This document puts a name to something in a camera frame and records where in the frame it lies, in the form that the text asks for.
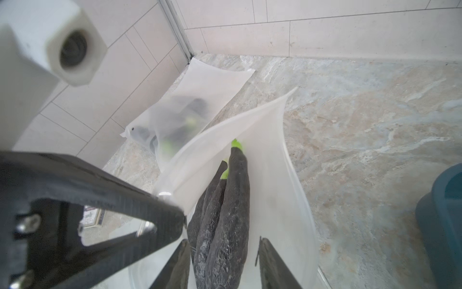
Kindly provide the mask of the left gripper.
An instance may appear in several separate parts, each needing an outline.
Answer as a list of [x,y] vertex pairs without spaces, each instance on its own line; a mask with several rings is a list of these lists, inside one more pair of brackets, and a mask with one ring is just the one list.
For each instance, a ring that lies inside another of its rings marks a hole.
[[[89,205],[153,223],[157,230],[86,247]],[[1,153],[1,288],[90,289],[173,243],[181,209],[64,154]]]

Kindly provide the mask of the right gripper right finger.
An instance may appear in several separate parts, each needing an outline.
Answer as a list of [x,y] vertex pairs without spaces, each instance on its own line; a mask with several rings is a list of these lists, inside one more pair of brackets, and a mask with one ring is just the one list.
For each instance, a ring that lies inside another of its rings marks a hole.
[[260,237],[255,266],[263,289],[302,289],[269,239]]

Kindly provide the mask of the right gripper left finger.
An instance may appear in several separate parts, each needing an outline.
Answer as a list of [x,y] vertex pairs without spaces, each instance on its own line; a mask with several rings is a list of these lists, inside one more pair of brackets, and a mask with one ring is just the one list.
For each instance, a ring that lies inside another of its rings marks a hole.
[[187,239],[183,239],[150,286],[150,289],[187,289],[190,263],[190,244]]

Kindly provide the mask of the dark purple eggplant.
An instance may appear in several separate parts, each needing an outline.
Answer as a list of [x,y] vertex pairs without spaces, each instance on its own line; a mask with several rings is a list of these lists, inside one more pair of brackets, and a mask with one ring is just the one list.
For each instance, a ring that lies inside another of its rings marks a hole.
[[210,198],[212,194],[214,193],[221,175],[225,170],[227,169],[227,162],[222,161],[217,172],[215,173],[213,179],[207,186],[206,190],[203,192],[199,200],[197,201],[196,207],[194,214],[187,226],[187,235],[188,235],[188,242],[191,247],[191,259],[194,261],[194,257],[196,255],[196,249],[197,249],[197,237],[200,231],[200,227],[202,225],[202,219],[206,213]]
[[226,175],[224,201],[205,267],[207,289],[237,289],[247,259],[250,181],[247,158],[236,139]]
[[200,132],[205,124],[208,104],[202,98],[181,99],[182,107],[164,105],[154,114],[154,135],[149,148],[162,143],[161,152],[173,156]]

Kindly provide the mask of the clear zip-top bag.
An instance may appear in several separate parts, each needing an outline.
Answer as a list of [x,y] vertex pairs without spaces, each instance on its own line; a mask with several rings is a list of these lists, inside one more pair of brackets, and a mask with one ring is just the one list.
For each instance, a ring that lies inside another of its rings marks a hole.
[[254,69],[228,71],[193,58],[177,88],[128,124],[121,136],[153,153],[164,170],[254,73]]
[[153,194],[179,206],[187,217],[220,162],[239,141],[248,161],[250,233],[242,289],[261,287],[256,264],[259,242],[267,239],[302,289],[326,289],[320,248],[308,199],[289,157],[283,132],[287,93],[211,127],[187,143],[163,171]]

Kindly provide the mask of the teal plastic bin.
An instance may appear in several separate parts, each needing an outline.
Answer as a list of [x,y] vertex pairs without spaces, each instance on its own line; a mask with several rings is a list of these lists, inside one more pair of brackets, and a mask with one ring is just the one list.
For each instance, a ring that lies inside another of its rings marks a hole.
[[416,220],[439,289],[462,287],[462,165],[441,173],[417,203]]

